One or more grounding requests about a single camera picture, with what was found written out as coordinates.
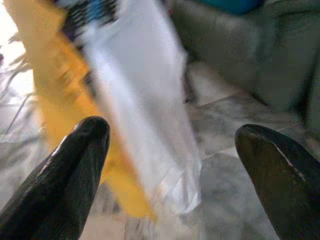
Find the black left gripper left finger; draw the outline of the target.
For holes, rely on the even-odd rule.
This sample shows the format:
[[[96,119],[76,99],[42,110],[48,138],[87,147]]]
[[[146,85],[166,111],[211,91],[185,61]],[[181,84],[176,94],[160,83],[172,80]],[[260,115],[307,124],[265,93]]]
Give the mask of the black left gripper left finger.
[[[1,210],[1,239],[79,239],[109,145],[110,126],[104,118],[90,116],[80,121]]]

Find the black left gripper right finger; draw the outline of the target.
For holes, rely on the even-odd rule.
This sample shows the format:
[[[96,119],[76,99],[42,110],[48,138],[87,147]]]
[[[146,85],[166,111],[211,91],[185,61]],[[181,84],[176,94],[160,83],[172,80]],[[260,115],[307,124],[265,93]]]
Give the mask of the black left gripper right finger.
[[[273,129],[245,124],[235,148],[281,240],[320,238],[320,163],[302,145]]]

